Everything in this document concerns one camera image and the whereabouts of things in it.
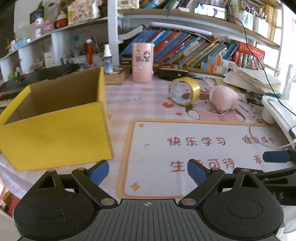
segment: phone screen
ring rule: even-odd
[[[207,15],[215,18],[226,18],[226,9],[222,7],[216,7],[207,4],[196,3],[194,13]]]

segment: red heart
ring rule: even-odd
[[[172,108],[172,107],[174,107],[175,105],[173,104],[173,103],[171,103],[171,104],[169,104],[169,103],[167,103],[167,102],[164,102],[163,103],[163,107],[165,107],[165,108]]]

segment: gray ribbed plate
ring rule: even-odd
[[[208,228],[194,210],[172,199],[129,200],[101,210],[84,231],[64,241],[231,241]],[[271,236],[266,241],[278,241]],[[19,241],[32,241],[21,238]]]

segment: pink tumbler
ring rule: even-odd
[[[154,44],[133,43],[133,81],[148,83],[153,76]]]

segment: pink plaid tablecloth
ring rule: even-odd
[[[208,87],[205,81],[198,80],[202,89]],[[107,178],[100,185],[111,196],[115,197],[115,186],[119,173],[122,150],[126,138],[128,124],[132,119],[187,119],[192,120],[188,108],[174,105],[168,98],[168,81],[160,80],[154,76],[153,81],[147,84],[134,83],[131,76],[123,85],[106,86],[108,100],[109,133],[114,151],[114,159],[109,161],[110,171]],[[232,121],[254,123],[258,117],[252,117],[244,109],[250,110],[246,103],[241,103],[236,111],[228,114]],[[215,120],[212,115],[200,114],[201,120]],[[59,174],[71,173],[78,167],[90,168],[94,163],[76,166],[55,168]],[[18,198],[22,198],[31,186],[42,176],[46,170],[17,172],[6,158],[0,156],[0,178],[4,185]]]

